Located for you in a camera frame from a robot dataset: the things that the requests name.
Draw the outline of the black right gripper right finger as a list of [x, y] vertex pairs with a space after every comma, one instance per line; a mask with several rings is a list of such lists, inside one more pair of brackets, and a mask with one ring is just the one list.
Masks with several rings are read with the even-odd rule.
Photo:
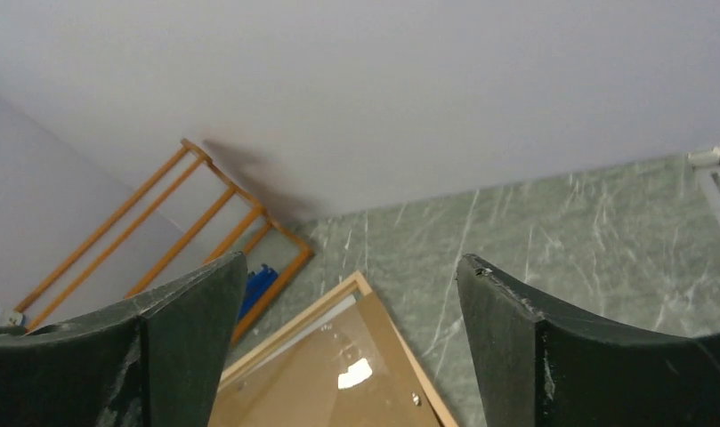
[[619, 323], [474, 254], [457, 289], [487, 425], [720, 426], [720, 333]]

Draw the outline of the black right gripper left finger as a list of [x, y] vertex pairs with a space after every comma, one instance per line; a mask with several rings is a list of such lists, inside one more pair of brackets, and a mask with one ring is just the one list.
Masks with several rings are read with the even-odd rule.
[[0, 333], [0, 426], [204, 426], [247, 283], [225, 254], [37, 330]]

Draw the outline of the clear acrylic sheet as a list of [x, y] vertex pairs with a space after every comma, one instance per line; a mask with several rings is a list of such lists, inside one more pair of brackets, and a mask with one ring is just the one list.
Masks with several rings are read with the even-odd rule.
[[277, 360], [294, 353], [312, 335], [324, 329], [337, 316], [355, 305], [358, 299], [357, 292], [350, 291], [348, 294], [339, 294], [315, 302], [250, 352], [226, 367], [222, 371], [218, 391], [256, 371], [264, 370], [266, 366], [275, 365]]

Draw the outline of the light wooden picture frame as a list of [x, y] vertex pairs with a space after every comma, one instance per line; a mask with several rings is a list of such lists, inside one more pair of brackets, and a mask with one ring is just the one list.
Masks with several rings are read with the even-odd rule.
[[211, 426], [455, 426], [359, 271], [223, 370]]

